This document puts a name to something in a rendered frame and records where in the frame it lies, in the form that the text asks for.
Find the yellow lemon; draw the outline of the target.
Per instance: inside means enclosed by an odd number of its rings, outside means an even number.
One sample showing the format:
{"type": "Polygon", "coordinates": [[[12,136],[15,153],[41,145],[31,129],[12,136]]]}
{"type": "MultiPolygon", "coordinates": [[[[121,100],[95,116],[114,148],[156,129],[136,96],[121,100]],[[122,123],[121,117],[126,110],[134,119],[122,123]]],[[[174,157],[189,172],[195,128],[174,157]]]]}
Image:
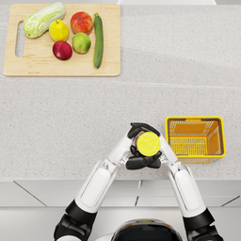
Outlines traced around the yellow lemon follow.
{"type": "Polygon", "coordinates": [[[69,37],[70,30],[62,20],[54,20],[49,26],[49,34],[53,41],[65,41],[69,37]]]}

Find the wooden cutting board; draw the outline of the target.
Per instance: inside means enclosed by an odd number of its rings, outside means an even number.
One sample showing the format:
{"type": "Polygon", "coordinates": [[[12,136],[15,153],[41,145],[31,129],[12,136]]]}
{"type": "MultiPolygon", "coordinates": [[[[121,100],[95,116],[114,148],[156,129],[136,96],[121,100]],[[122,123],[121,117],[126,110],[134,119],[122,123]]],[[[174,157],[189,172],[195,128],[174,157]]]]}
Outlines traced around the wooden cutting board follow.
{"type": "Polygon", "coordinates": [[[8,33],[3,74],[6,76],[117,76],[121,72],[121,7],[117,4],[68,4],[64,22],[84,10],[99,14],[104,27],[104,55],[101,66],[93,65],[94,51],[81,55],[76,52],[68,60],[57,59],[54,42],[45,33],[36,39],[24,39],[24,52],[16,56],[18,26],[29,14],[43,4],[14,4],[9,9],[8,33]]]}

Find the green apple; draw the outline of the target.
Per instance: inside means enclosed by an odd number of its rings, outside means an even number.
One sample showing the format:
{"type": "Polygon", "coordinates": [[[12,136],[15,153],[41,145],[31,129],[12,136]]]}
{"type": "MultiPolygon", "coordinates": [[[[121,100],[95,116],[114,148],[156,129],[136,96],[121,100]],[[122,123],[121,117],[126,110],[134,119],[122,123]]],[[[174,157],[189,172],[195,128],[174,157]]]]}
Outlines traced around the green apple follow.
{"type": "Polygon", "coordinates": [[[85,33],[76,33],[72,37],[73,50],[78,54],[86,53],[91,46],[90,37],[85,33]]]}

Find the green napa cabbage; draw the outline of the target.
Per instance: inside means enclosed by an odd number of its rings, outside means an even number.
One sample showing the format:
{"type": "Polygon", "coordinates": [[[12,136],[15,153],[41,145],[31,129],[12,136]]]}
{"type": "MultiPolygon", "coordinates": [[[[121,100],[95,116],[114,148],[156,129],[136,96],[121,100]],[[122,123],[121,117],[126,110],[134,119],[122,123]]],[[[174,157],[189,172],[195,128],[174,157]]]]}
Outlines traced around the green napa cabbage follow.
{"type": "Polygon", "coordinates": [[[52,21],[62,20],[65,13],[65,5],[61,2],[53,3],[35,11],[24,19],[23,29],[25,35],[30,39],[38,38],[49,29],[52,21]]]}

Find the dark red plum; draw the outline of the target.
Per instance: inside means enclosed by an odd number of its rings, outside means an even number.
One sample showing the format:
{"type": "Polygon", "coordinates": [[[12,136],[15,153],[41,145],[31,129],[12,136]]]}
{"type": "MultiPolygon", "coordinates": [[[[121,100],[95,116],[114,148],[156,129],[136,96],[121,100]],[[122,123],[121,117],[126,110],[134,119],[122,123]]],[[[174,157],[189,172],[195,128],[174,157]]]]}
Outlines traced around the dark red plum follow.
{"type": "Polygon", "coordinates": [[[53,45],[53,54],[60,60],[67,60],[72,56],[72,47],[66,41],[57,41],[53,45]]]}

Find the yellow slatted basket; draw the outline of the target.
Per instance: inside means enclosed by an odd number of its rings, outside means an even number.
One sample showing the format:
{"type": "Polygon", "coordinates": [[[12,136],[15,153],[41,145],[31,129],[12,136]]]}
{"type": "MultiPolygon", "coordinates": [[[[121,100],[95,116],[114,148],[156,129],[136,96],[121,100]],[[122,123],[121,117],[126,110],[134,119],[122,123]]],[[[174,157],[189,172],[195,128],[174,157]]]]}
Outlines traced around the yellow slatted basket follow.
{"type": "Polygon", "coordinates": [[[183,163],[210,163],[226,155],[221,117],[167,117],[166,140],[183,163]]]}

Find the green cucumber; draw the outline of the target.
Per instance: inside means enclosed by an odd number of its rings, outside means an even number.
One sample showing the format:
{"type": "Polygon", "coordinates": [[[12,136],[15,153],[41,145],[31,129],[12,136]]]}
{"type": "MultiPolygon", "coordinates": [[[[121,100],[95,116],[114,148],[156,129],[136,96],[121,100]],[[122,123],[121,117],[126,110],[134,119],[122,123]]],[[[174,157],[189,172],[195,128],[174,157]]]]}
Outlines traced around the green cucumber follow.
{"type": "Polygon", "coordinates": [[[98,13],[94,14],[94,28],[95,28],[95,49],[94,49],[94,58],[93,64],[96,69],[99,69],[104,53],[104,30],[103,30],[103,21],[98,13]]]}

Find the dark round robot body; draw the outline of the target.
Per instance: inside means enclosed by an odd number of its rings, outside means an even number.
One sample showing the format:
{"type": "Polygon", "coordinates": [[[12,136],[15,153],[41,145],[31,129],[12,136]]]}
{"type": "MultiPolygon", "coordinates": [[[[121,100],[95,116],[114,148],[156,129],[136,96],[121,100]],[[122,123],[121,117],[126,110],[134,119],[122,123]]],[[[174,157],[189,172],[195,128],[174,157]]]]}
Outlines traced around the dark round robot body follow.
{"type": "Polygon", "coordinates": [[[138,218],[121,224],[113,233],[95,241],[183,241],[183,238],[166,222],[138,218]]]}

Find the white counter cabinet front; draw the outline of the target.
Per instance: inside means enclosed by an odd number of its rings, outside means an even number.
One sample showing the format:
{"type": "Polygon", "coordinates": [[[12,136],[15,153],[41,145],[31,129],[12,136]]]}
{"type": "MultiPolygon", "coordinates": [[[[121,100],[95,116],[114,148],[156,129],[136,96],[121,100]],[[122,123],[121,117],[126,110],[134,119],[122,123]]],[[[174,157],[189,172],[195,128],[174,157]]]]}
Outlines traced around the white counter cabinet front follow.
{"type": "MultiPolygon", "coordinates": [[[[82,180],[0,181],[0,207],[65,207],[82,180]]],[[[241,181],[197,180],[208,207],[241,207],[241,181]]],[[[169,180],[118,180],[105,196],[104,207],[177,207],[169,180]]]]}

